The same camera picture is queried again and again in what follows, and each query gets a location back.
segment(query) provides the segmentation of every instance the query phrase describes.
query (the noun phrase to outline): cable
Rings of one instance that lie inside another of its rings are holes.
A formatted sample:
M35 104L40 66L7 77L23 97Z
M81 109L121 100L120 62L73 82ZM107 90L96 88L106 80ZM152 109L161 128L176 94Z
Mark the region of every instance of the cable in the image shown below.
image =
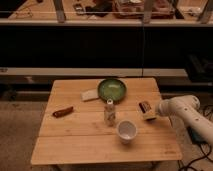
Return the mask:
M208 145L208 147L209 147L209 152L210 152L210 154L211 154L211 152L212 152L212 147L211 147L209 144L207 144L207 145ZM202 148L202 145L200 145L199 147L200 147L201 152L202 152L204 155L206 155L206 153L204 152L204 150L203 150L203 148ZM206 158L207 158L211 163L213 163L213 159L209 158L209 156L206 156Z
M211 120L213 115L213 105L206 105L203 107L203 116L209 117L209 120Z
M210 147L210 148L209 148L209 152L208 152L207 154L204 153L204 151L203 151L203 156L201 156L201 157L199 157L199 158L197 158L197 159L194 159L194 160L190 161L186 166L183 165L181 168L178 169L178 171L188 171L188 169L191 169L191 170L194 170L194 171L198 171L197 169L195 169L195 168L192 167L191 165L192 165L193 163L199 161L199 160L208 158L208 156L209 156L209 155L211 154L211 152L212 152L212 147L211 147L211 146L209 146L209 147Z

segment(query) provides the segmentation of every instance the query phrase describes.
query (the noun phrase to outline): white paper cup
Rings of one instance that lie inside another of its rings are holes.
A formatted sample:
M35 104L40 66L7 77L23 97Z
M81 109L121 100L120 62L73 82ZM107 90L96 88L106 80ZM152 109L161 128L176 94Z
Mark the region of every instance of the white paper cup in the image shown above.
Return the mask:
M137 135L137 127L131 121L121 121L117 125L117 134L123 144L129 144Z

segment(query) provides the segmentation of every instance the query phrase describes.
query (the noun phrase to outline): wooden table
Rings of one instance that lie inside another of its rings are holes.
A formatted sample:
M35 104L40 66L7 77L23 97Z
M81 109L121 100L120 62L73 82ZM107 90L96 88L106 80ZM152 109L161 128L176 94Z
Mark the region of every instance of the wooden table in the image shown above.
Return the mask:
M131 145L122 145L116 126L104 123L105 103L100 100L83 102L81 93L94 89L102 81L58 80L54 82L33 151L33 165L85 164L180 160L180 147L167 117L144 121L138 106L148 101L151 107L161 100L155 79L120 79L127 87L124 100L116 104L116 123L133 121L138 135ZM74 106L74 112L54 118L56 110Z

